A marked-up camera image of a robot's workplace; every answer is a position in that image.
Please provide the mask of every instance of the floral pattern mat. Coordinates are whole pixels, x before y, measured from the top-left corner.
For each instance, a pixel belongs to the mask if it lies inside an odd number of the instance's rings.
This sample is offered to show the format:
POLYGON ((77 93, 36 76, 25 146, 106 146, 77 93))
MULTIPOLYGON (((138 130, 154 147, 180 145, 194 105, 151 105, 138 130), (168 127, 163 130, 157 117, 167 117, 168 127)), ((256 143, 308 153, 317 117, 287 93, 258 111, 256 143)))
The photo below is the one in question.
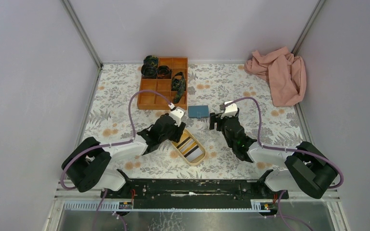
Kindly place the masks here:
MULTIPOLYGON (((128 118, 128 101, 139 90, 139 64, 106 64, 100 76, 83 138, 95 137, 101 143, 116 142, 132 134, 128 118)), ((274 107, 268 84, 243 70, 238 64, 190 64, 188 68, 188 106, 208 105, 219 112, 219 105, 243 96, 252 96, 260 104, 263 116, 263 143, 294 146, 302 141, 298 117, 293 107, 274 107)), ((239 120, 246 133, 257 138, 259 115, 253 101, 238 103, 239 120)), ((132 103, 132 118, 137 131, 153 124, 168 111, 138 110, 132 103)), ((258 179, 268 163, 238 160, 227 147, 222 134, 209 130, 209 119, 183 118, 186 128, 205 147, 207 155, 196 166, 187 165, 171 143, 165 141, 153 153, 124 159, 114 164, 130 178, 162 179, 258 179)), ((106 148, 112 153, 114 148, 106 148)))

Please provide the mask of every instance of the crumpled pink towel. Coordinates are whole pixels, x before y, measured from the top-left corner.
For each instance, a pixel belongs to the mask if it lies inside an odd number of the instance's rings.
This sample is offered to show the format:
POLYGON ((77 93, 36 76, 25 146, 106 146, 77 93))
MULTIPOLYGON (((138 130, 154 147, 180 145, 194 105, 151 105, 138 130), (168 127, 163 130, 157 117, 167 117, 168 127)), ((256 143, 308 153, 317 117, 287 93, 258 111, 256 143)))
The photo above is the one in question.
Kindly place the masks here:
POLYGON ((307 85, 304 61, 300 56, 294 57, 287 47, 265 56, 254 51, 252 60, 245 64, 245 71, 269 83, 276 107, 293 106, 304 98, 307 85))

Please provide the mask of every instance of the camouflage fabric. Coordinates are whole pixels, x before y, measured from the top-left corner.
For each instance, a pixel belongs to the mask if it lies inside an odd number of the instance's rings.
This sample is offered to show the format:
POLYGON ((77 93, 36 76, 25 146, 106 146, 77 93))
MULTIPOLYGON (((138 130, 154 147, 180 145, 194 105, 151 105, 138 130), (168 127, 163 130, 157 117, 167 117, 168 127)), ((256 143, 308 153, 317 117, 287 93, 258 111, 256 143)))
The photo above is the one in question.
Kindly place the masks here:
POLYGON ((157 68, 157 77, 162 79, 170 79, 172 75, 172 70, 168 66, 159 66, 157 68))
POLYGON ((172 89, 171 90, 177 91, 177 94, 175 95, 172 102, 179 103, 186 89, 186 80, 182 72, 178 72, 175 76, 172 78, 172 89), (182 76, 182 77, 181 79, 177 79, 175 78, 175 76, 182 76))
POLYGON ((148 64, 156 68, 158 66, 158 57, 149 55, 144 59, 144 64, 148 64))
POLYGON ((157 69, 149 64, 144 64, 141 67, 141 74, 143 78, 157 78, 157 69))

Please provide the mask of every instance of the wooden organizer tray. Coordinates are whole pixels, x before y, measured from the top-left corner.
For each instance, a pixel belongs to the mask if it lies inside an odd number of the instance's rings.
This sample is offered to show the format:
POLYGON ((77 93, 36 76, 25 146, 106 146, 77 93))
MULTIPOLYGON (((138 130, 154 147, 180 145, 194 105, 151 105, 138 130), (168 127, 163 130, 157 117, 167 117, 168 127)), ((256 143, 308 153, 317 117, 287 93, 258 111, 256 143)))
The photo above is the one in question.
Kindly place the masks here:
MULTIPOLYGON (((175 106, 179 106, 184 110, 188 109, 188 58, 186 57, 161 57, 158 60, 159 66, 168 66, 172 70, 171 78, 178 72, 183 72, 186 79, 186 88, 183 96, 179 103, 175 106)), ((176 91, 171 91, 171 79, 146 79, 141 78, 140 90, 154 90, 167 97, 171 102, 176 95, 176 91)), ((137 107, 140 110, 169 110, 167 102, 160 96, 151 92, 144 92, 138 95, 137 107)))
POLYGON ((178 152, 178 155, 180 157, 182 157, 182 159, 185 160, 185 162, 187 164, 189 164, 190 166, 197 166, 197 165, 199 165, 203 161, 203 159, 205 158, 205 156, 206 156, 205 148, 202 146, 202 144, 199 143, 199 141, 186 128, 184 129, 184 132, 182 133, 182 136, 181 136, 179 142, 176 143, 176 142, 171 141, 171 144, 172 144, 173 148, 178 152), (198 156, 196 159, 194 159, 192 162, 189 162, 185 158, 184 154, 181 151, 179 151, 178 148, 177 148, 177 146, 179 144, 181 144, 187 137, 190 137, 191 140, 193 140, 197 144, 197 146, 201 149, 201 151, 202 151, 202 154, 200 156, 198 156))

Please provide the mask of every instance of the blue box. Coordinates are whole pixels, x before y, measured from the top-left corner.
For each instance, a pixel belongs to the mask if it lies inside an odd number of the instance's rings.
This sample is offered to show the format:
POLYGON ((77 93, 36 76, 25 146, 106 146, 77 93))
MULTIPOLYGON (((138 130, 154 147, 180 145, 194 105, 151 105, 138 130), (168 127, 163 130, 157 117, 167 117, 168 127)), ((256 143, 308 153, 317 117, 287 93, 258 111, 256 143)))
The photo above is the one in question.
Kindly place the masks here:
POLYGON ((207 105, 188 106, 189 118, 209 117, 209 108, 207 105))

